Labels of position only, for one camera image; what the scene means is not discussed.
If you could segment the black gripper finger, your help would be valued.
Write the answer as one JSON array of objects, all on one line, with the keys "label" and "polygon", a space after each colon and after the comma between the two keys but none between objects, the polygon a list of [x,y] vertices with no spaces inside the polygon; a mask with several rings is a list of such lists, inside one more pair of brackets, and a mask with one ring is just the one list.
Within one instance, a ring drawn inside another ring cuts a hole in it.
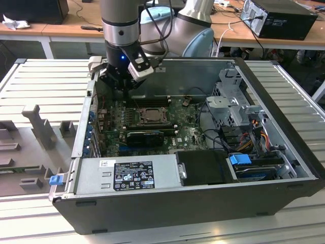
[{"label": "black gripper finger", "polygon": [[126,77],[126,100],[129,100],[129,92],[139,86],[139,82],[135,81],[131,75]]},{"label": "black gripper finger", "polygon": [[127,99],[126,79],[118,68],[107,64],[105,70],[100,75],[100,80],[109,87],[113,100]]}]

